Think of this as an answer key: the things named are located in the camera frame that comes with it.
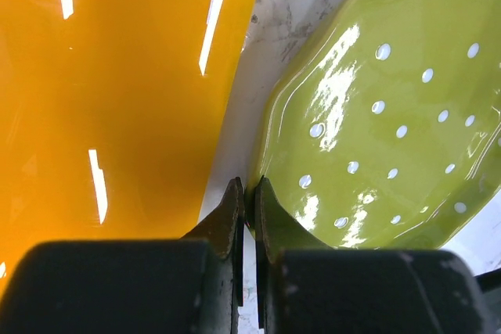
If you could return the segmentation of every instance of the green plate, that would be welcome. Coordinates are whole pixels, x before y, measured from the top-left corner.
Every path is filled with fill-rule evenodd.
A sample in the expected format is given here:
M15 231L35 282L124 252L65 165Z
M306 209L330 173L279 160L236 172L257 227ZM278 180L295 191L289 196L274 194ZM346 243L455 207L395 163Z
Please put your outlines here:
M265 111L249 188L333 247L438 248L501 183L501 0L347 0Z

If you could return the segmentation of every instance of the marble surface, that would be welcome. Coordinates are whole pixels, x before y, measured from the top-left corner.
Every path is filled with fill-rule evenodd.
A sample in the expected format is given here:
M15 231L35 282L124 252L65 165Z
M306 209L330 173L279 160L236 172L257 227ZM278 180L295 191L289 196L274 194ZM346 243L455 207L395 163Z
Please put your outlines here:
M256 0L245 46L233 84L211 178L200 218L222 197L229 179L245 183L259 120L270 91L285 66L322 18L342 0ZM493 200L448 244L475 274L501 266L501 199ZM244 300L239 331L259 332L257 316L254 241L246 232L244 245Z

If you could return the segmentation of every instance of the white polka dot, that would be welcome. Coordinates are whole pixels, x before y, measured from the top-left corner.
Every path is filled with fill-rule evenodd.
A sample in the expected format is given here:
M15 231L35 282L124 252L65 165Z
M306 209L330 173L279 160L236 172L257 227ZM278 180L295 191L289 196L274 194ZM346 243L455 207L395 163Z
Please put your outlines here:
M397 137L398 138L402 138L405 135L407 135L407 126L406 125L402 125L401 127L399 127L397 129Z
M400 217L399 215L395 215L392 219L391 219L391 224L397 224L398 222L400 222L400 220L402 219L402 217Z
M475 115L470 115L466 121L464 122L464 125L466 125L467 127L471 126L473 124L473 122L475 121Z
M467 206L464 203L455 203L454 210L457 211L459 214L462 214L465 211L467 211Z
M452 172L452 170L454 170L456 168L456 165L454 163L451 163L450 165L447 166L447 168L445 169L445 173L446 174L450 174Z
M346 217L338 218L334 222L334 226L337 228L343 228L346 224L348 224L348 219Z
M384 107L386 107L386 103L384 101L377 101L373 104L373 113L380 114L384 111Z
M348 163L348 172L354 174L359 169L359 163L356 160Z
M472 46L468 49L468 57L473 59L477 56L478 51L480 51L480 45L478 43L473 43Z
M421 79L423 80L423 83L428 83L431 81L433 78L433 70L431 68L428 68L423 72L423 76L421 76Z
M323 124L314 124L310 128L310 136L317 138L320 137L323 133Z
M397 176L397 174L398 174L398 169L396 169L396 168L391 169L390 172L388 172L388 179L395 178L395 176Z
M439 115L438 115L438 123L443 123L444 121L447 120L449 117L449 111L443 110Z
M301 176L301 179L299 179L299 186L303 189L307 188L311 183L312 183L311 175Z
M376 58L379 60L386 60L391 54L391 46L388 43L385 43L376 51Z

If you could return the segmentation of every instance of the green spoon rest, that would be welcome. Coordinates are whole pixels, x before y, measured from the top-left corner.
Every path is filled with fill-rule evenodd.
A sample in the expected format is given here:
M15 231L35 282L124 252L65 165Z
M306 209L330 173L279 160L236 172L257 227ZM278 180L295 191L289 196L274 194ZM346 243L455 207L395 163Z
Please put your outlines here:
M501 0L347 0L265 110L248 188L333 247L438 248L501 184Z

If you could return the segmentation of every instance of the green dish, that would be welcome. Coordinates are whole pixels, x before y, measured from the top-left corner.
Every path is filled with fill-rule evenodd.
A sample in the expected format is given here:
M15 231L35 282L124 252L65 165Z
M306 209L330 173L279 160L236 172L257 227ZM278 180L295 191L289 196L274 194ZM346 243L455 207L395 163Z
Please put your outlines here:
M347 0L267 105L248 188L332 247L438 248L501 183L501 0Z

